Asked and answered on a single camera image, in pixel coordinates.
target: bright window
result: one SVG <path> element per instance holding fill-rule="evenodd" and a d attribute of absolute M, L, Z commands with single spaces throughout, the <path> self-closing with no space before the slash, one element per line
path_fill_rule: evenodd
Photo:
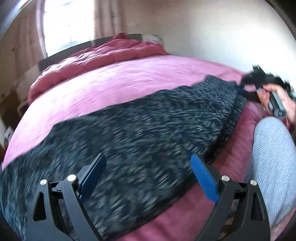
<path fill-rule="evenodd" d="M 94 39 L 94 0 L 46 0 L 44 41 L 48 56 Z"/>

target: leg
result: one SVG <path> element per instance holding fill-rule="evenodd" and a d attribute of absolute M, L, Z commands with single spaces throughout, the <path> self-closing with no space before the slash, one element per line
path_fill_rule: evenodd
<path fill-rule="evenodd" d="M 262 192 L 271 227 L 296 205 L 296 147 L 285 125 L 274 117 L 255 128 L 252 158 L 245 181 Z"/>

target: patterned fabric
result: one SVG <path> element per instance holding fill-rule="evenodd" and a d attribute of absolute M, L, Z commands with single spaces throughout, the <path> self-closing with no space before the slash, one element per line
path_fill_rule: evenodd
<path fill-rule="evenodd" d="M 0 201 L 24 240 L 26 213 L 40 180 L 64 180 L 103 152 L 106 170 L 83 203 L 103 238 L 119 237 L 169 208 L 196 182 L 190 157 L 211 162 L 233 132 L 246 100 L 236 83 L 161 90 L 56 124 L 34 149 L 1 174 Z M 66 225 L 73 234 L 65 207 Z"/>
<path fill-rule="evenodd" d="M 282 121 L 262 119 L 255 128 L 252 158 L 245 182 L 258 182 L 270 227 L 296 206 L 296 147 Z"/>

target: bed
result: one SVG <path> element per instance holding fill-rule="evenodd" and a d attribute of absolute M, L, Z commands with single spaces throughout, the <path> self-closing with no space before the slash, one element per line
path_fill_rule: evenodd
<path fill-rule="evenodd" d="M 244 73 L 205 60 L 171 56 L 159 44 L 128 40 L 125 34 L 98 48 L 81 50 L 48 67 L 31 86 L 30 107 L 15 130 L 2 169 L 37 146 L 56 123 L 159 90 L 191 86 L 209 74 L 240 83 Z M 254 128 L 266 115 L 257 103 L 245 105 L 231 138 L 213 163 L 221 174 L 243 181 Z M 155 219 L 116 239 L 194 240 L 212 207 L 196 183 Z"/>

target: human hand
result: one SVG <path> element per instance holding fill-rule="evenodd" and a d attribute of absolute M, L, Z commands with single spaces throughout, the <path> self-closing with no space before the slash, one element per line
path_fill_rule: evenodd
<path fill-rule="evenodd" d="M 292 124 L 296 123 L 296 103 L 291 100 L 286 91 L 279 85 L 268 84 L 263 86 L 262 91 L 257 91 L 258 98 L 260 99 L 261 104 L 265 109 L 272 114 L 268 107 L 269 103 L 269 92 L 276 92 L 281 102 L 283 103 L 284 108 L 287 111 L 287 118 L 291 121 Z"/>

